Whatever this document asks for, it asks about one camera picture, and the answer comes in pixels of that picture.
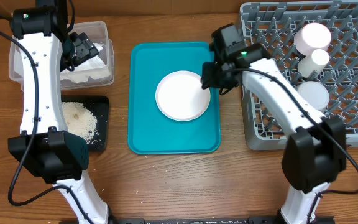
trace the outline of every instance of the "transparent bin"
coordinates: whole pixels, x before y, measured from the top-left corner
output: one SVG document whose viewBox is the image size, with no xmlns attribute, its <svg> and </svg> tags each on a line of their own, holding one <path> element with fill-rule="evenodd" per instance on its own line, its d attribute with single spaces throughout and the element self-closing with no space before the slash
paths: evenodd
<svg viewBox="0 0 358 224">
<path fill-rule="evenodd" d="M 95 45 L 99 44 L 102 49 L 97 57 L 103 61 L 105 66 L 86 70 L 76 67 L 74 72 L 62 71 L 60 73 L 61 89 L 71 90 L 111 85 L 114 81 L 114 49 L 108 37 L 106 24 L 102 21 L 79 23 L 74 25 L 72 32 L 78 34 L 84 32 Z M 18 46 L 13 43 L 9 52 L 9 78 L 20 83 L 23 89 L 22 58 Z"/>
</svg>

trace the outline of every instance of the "teal tray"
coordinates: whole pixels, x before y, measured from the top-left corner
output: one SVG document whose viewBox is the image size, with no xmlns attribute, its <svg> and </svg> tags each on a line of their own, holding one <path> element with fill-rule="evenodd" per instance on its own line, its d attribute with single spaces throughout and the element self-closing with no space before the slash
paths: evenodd
<svg viewBox="0 0 358 224">
<path fill-rule="evenodd" d="M 187 70 L 201 75 L 212 62 L 206 42 L 139 44 L 131 55 L 128 146 L 138 154 L 188 154 L 215 151 L 221 143 L 218 90 L 210 89 L 208 109 L 193 121 L 166 117 L 155 102 L 155 91 L 169 73 Z"/>
</svg>

